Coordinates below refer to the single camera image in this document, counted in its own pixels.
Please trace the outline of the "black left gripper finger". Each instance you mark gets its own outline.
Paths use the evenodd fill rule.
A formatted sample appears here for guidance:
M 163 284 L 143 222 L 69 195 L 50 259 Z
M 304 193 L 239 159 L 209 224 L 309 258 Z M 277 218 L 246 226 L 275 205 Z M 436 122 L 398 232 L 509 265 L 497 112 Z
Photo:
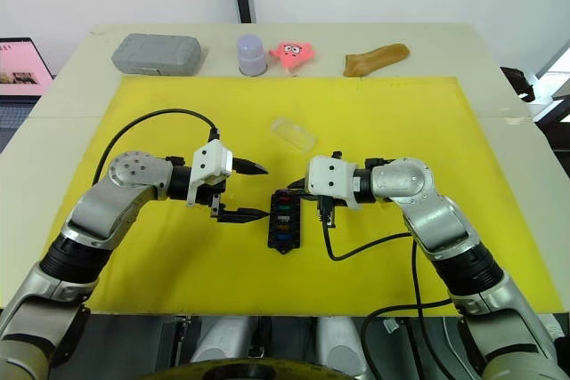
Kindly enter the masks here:
M 222 208 L 217 215 L 217 221 L 224 223 L 246 223 L 261 220 L 267 215 L 267 212 L 255 208 L 238 208 L 233 211 Z
M 237 174 L 245 175 L 268 174 L 268 170 L 266 168 L 256 162 L 244 158 L 233 158 L 232 170 Z

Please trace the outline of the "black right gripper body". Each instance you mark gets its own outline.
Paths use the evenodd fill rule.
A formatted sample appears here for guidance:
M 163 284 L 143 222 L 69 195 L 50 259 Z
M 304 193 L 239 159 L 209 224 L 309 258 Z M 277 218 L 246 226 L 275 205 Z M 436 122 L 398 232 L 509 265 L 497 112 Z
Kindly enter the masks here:
M 317 204 L 317 209 L 329 209 L 332 210 L 334 206 L 345 206 L 346 202 L 339 198 L 333 198 L 330 196 L 318 196 L 319 199 L 314 201 Z

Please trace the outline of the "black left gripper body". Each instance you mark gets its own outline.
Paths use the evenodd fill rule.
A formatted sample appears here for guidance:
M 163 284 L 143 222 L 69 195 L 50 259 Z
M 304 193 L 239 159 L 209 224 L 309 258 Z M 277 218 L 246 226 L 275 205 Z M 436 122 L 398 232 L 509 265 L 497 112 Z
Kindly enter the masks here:
M 197 188 L 195 203 L 201 206 L 208 206 L 210 217 L 221 220 L 224 212 L 224 204 L 221 201 L 221 197 L 225 190 L 226 180 L 222 180 L 217 184 L 201 184 Z

